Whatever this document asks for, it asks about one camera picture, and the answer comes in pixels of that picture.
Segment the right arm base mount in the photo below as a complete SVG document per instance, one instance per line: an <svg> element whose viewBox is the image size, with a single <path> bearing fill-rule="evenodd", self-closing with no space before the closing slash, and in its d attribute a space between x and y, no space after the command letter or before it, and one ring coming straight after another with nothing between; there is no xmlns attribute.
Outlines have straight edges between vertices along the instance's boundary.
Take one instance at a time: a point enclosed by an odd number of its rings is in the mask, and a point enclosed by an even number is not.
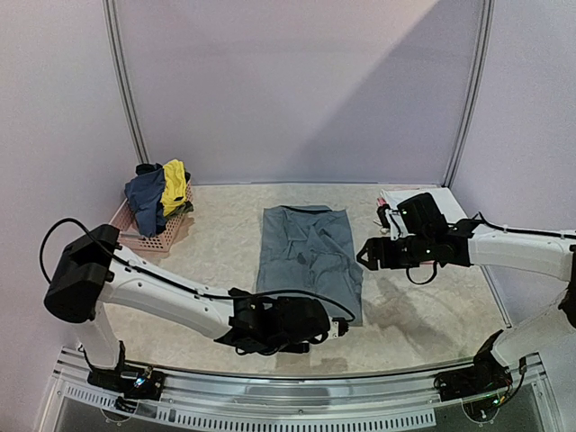
<svg viewBox="0 0 576 432"><path fill-rule="evenodd" d="M439 373L435 376L434 387L441 401L451 401L471 397L485 392L495 392L506 388L504 395L496 402L499 406L518 392L513 389L513 379L509 367L499 363L491 350L503 330L492 334L481 346L472 360L472 365Z"/></svg>

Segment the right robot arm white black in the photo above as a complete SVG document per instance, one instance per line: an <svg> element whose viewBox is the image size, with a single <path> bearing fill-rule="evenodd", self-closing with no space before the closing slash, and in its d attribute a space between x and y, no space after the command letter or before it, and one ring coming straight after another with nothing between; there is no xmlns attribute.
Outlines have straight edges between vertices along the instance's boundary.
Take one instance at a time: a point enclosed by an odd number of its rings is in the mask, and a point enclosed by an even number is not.
<svg viewBox="0 0 576 432"><path fill-rule="evenodd" d="M409 271L434 267L503 266L554 277L567 284L540 313L488 340L465 374L472 392L485 392L500 368L575 331L575 236L500 226L482 215L469 218L446 188L382 193L386 236L369 238L356 255L365 268Z"/></svg>

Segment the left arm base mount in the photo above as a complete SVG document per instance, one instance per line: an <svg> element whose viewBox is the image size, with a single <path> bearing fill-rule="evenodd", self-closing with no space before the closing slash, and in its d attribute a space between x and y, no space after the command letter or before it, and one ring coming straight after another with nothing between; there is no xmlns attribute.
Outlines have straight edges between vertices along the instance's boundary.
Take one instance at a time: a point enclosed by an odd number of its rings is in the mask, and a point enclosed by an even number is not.
<svg viewBox="0 0 576 432"><path fill-rule="evenodd" d="M119 342L118 363L113 369L92 365L85 355L90 368L87 382L95 387L118 392L129 400L159 401L165 388L167 375L152 365L136 367L126 364L125 345Z"/></svg>

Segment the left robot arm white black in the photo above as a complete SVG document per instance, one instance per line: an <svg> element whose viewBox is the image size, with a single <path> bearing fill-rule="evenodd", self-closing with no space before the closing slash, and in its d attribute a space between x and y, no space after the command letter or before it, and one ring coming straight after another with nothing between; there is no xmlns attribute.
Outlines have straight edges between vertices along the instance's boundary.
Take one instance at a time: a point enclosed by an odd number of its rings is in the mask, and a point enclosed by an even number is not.
<svg viewBox="0 0 576 432"><path fill-rule="evenodd" d="M122 361L107 303L187 327L239 355L300 353L329 337L332 324L316 296L214 290L146 263L120 245L119 234L103 224L66 245L43 301L51 315L75 327L88 363L116 391L127 390L134 373Z"/></svg>

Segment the grey blue button shirt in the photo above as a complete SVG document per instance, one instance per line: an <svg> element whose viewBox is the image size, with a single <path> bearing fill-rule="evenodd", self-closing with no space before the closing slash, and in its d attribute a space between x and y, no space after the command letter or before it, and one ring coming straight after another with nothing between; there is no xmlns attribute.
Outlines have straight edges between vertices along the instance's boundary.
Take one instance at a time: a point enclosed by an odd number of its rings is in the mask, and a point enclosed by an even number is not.
<svg viewBox="0 0 576 432"><path fill-rule="evenodd" d="M352 230L344 210L328 206L276 206L263 211L256 290L303 290L329 298L332 317L363 325L363 270L356 262Z"/></svg>

